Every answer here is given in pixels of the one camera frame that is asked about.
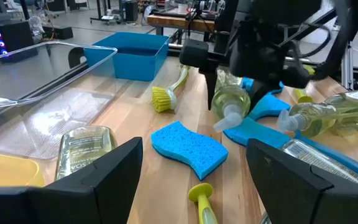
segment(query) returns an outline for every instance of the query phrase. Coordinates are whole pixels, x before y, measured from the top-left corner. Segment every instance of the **white bottle nozzle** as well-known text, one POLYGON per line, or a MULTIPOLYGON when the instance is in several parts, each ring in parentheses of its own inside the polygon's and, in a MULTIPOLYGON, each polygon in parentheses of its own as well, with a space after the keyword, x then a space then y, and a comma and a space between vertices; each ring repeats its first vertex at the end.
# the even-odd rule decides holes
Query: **white bottle nozzle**
POLYGON ((234 103, 225 105, 223 109, 224 118, 214 124, 214 130, 221 132, 240 125, 242 122, 241 114, 241 108, 238 105, 234 103))
POLYGON ((301 114, 290 116, 290 112, 282 110, 277 118, 276 125, 280 131, 296 131, 306 127, 306 119, 301 114))

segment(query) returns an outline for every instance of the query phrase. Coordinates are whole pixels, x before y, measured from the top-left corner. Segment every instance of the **yellow bowl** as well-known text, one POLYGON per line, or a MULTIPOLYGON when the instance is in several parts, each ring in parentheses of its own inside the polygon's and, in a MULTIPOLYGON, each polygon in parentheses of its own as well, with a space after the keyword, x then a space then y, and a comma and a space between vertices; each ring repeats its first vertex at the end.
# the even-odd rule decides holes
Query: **yellow bowl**
POLYGON ((44 177, 36 162, 12 156, 0 155, 0 187, 44 186, 44 177))

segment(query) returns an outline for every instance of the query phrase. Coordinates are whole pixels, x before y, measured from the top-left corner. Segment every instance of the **brush handle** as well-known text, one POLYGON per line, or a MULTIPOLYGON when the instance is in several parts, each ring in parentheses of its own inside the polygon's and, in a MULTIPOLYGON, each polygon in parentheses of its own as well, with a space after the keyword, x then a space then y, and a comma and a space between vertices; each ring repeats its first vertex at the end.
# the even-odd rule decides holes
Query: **brush handle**
POLYGON ((183 65, 180 69, 180 77, 177 82, 175 82, 172 86, 169 87, 172 91, 174 91, 180 84, 183 83, 183 81, 186 80, 186 77, 188 75, 189 66, 183 65))
POLYGON ((218 224, 205 194, 198 196, 198 218, 200 219, 200 224, 218 224))

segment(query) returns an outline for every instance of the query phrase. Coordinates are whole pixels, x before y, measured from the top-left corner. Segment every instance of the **wavy blue sponge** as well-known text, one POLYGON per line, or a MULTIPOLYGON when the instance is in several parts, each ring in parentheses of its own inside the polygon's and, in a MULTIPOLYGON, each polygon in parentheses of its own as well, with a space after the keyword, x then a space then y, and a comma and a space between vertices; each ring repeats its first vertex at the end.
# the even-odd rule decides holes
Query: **wavy blue sponge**
POLYGON ((232 141, 247 147, 249 139, 258 139, 275 148, 287 143, 291 138, 271 128, 259 124, 251 118, 244 118, 235 128, 224 130, 223 133, 232 141))
POLYGON ((257 121, 266 116, 279 116, 281 110, 289 110, 291 106, 273 95, 265 95, 248 114, 248 118, 257 121))
MULTIPOLYGON (((254 84, 254 80, 251 78, 243 78, 242 79, 242 88, 246 89, 247 91, 251 90, 252 84, 254 84)), ((275 94, 275 93, 281 93, 284 89, 284 84, 280 82, 280 89, 278 90, 272 90, 269 93, 275 94)))
POLYGON ((203 180, 227 158, 227 150, 213 138, 174 122, 152 134, 154 149, 164 157, 189 165, 203 180))

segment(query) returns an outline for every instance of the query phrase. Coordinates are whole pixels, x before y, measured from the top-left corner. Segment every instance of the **table leg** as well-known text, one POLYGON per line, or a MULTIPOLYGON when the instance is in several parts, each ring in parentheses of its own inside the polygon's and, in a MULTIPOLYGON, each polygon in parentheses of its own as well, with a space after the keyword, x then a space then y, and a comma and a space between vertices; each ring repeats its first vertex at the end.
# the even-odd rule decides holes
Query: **table leg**
POLYGON ((157 35, 164 35, 164 27, 157 27, 155 29, 155 34, 157 35))
POLYGON ((183 30, 182 29, 179 29, 178 30, 178 44, 181 44, 181 37, 183 35, 183 30))
POLYGON ((204 42, 209 41, 209 32, 204 32, 204 42))

